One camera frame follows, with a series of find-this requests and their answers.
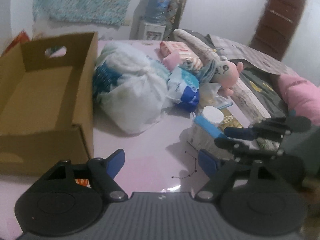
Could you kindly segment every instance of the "wet wipes package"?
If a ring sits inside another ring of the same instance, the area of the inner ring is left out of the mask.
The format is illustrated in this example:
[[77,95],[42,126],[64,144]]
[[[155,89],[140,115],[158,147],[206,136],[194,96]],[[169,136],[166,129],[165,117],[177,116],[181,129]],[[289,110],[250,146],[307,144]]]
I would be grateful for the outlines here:
[[199,81],[188,71],[176,67],[168,81],[168,96],[178,106],[194,112],[199,103]]

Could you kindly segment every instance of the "plush toy face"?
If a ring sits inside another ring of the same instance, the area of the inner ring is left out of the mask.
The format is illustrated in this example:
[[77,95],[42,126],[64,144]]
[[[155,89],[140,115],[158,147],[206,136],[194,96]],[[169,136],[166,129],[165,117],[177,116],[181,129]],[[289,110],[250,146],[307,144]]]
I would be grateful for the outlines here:
[[230,88],[237,82],[242,70],[242,62],[239,62],[237,66],[227,60],[217,62],[217,68],[211,82],[221,84],[224,89]]

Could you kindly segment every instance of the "water bottle label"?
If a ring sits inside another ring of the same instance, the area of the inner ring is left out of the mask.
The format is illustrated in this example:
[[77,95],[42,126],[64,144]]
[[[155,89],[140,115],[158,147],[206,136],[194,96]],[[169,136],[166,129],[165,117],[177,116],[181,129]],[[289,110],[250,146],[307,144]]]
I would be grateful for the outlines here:
[[157,8],[167,9],[169,6],[169,0],[158,0]]

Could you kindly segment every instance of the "pink stuffed animal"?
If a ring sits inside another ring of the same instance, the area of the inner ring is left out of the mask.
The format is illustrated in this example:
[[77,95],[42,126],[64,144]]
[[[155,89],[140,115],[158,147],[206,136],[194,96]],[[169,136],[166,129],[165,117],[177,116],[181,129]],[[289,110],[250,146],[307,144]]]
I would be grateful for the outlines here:
[[233,91],[230,87],[236,84],[239,78],[239,73],[243,71],[243,63],[238,62],[238,64],[235,65],[234,63],[224,59],[216,64],[217,68],[210,82],[221,84],[222,87],[219,90],[219,94],[221,96],[232,96]]

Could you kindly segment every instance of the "white round lid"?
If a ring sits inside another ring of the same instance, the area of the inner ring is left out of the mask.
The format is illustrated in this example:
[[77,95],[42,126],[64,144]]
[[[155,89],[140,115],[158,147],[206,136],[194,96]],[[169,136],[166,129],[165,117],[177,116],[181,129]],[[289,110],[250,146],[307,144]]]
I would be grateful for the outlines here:
[[224,118],[223,113],[213,106],[206,106],[201,115],[212,124],[220,124]]

